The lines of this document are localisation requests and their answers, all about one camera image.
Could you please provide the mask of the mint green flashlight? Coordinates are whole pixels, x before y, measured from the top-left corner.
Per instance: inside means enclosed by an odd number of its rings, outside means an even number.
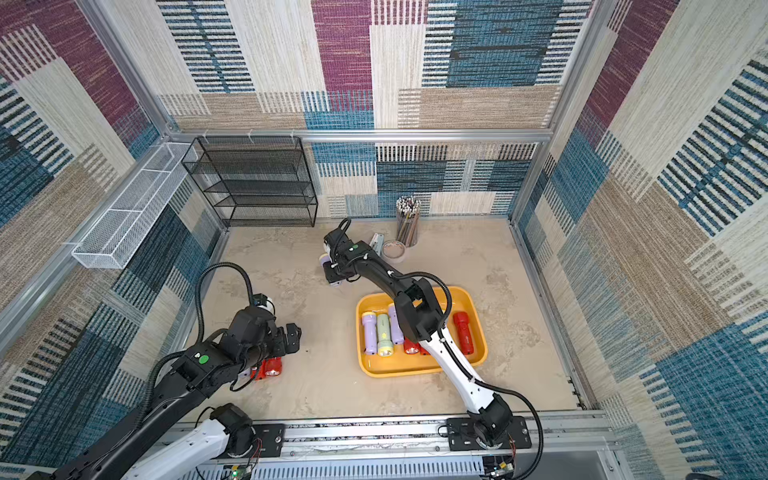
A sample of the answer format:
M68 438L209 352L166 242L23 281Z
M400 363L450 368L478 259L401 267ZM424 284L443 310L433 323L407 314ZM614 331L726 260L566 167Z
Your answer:
M380 357L389 357L394 353L394 343L391 338L391 325L389 316L385 313L377 315L377 354Z

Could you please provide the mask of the black mesh shelf rack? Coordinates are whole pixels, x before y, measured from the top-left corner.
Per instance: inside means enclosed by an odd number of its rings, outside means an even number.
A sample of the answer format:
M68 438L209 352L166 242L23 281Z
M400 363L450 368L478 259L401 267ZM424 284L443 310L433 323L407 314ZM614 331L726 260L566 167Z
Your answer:
M182 165L226 227L315 225L317 192L296 137L198 136Z

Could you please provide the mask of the red flashlight white rim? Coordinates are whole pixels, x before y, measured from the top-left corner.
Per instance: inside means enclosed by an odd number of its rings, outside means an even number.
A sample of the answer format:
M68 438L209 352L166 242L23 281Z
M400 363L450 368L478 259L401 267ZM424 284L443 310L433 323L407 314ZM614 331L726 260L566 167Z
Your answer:
M458 334L459 346L465 356L474 353L474 343L470 329L470 317L464 311L457 311L453 314L453 323Z

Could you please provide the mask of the all red flashlight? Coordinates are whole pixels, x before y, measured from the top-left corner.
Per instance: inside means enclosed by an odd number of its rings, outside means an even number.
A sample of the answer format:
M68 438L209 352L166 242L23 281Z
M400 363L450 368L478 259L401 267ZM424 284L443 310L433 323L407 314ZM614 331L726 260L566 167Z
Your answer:
M420 346L409 339L404 340L403 348L406 355L418 355L420 353Z

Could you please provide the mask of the light blue stapler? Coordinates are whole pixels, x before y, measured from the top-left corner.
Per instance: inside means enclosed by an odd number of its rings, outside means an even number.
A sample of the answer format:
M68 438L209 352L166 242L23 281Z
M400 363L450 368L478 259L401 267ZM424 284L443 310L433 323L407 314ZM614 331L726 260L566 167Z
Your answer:
M383 244L384 244L385 237L382 233L374 233L369 245L371 249L377 254L382 254Z

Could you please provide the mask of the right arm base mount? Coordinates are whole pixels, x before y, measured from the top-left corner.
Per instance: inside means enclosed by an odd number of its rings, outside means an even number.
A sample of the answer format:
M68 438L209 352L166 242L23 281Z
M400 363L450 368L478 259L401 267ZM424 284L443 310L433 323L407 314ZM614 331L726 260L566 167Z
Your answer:
M470 417L448 418L438 428L451 451L531 449L532 440L526 419L513 415L504 427L485 426Z

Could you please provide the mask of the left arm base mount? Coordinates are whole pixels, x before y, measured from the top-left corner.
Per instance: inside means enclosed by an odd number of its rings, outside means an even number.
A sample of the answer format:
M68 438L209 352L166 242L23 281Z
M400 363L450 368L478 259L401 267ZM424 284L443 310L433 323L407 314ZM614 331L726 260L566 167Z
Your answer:
M285 430L283 423L256 423L241 427L229 437L224 452L215 460L277 458L282 453Z

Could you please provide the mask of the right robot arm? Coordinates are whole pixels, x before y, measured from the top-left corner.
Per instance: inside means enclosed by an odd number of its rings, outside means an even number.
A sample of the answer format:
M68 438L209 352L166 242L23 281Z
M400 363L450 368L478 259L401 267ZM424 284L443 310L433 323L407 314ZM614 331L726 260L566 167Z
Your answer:
M366 242L347 235L349 218L324 237L330 263L324 267L329 283L362 277L393 301L405 338L423 347L457 389L474 422L475 437L483 448L499 447L507 438L513 414L501 393L484 383L454 342L447 327L452 296L437 276L428 272L401 273L386 263Z

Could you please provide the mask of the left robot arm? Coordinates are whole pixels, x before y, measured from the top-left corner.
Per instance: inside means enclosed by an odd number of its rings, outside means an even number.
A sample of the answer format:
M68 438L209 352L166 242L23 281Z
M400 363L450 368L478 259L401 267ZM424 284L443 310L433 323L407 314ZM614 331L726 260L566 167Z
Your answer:
M255 438L252 421L240 408L227 404L215 408L191 439L160 455L145 455L179 420L243 372L298 352L301 334L294 323L277 325L267 308L248 306L238 311L228 327L160 360L139 405L97 442L54 472L37 471L32 478L135 479L143 473L159 477L164 466L177 472L225 451L249 453Z

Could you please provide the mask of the yellow plastic tray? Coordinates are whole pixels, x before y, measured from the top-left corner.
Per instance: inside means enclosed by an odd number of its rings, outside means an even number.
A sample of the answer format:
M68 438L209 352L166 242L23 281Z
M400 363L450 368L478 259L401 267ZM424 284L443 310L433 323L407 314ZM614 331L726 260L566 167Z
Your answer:
M396 307L399 325L405 339L420 346L418 355L406 355L403 344L394 344L389 357L366 355L361 323L362 313L371 311L388 315L388 305ZM453 314L464 311L470 317L474 353L465 356L460 349ZM461 364L466 370L482 364L488 356L488 347L478 314L469 293L457 286L436 286L432 294L419 298L398 288L394 293L378 293L363 297L356 311L356 341L360 368L374 378L440 373L445 367L457 376Z

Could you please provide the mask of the white tape roll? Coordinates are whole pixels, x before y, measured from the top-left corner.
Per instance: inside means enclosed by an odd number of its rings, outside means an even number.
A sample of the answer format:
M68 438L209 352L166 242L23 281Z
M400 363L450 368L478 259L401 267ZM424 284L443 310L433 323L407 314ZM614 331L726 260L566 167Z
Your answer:
M381 256L388 263L401 263L405 259L406 254L407 247L397 240L386 241L383 244Z

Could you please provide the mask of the purple flashlight yellow rim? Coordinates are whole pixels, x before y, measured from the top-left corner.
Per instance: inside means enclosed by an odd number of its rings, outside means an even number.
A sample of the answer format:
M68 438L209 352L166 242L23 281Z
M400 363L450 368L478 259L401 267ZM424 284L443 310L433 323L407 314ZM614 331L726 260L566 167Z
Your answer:
M405 337L399 325L396 307L393 303L390 303L388 305L387 312L390 320L392 341L395 345L402 345L405 341Z

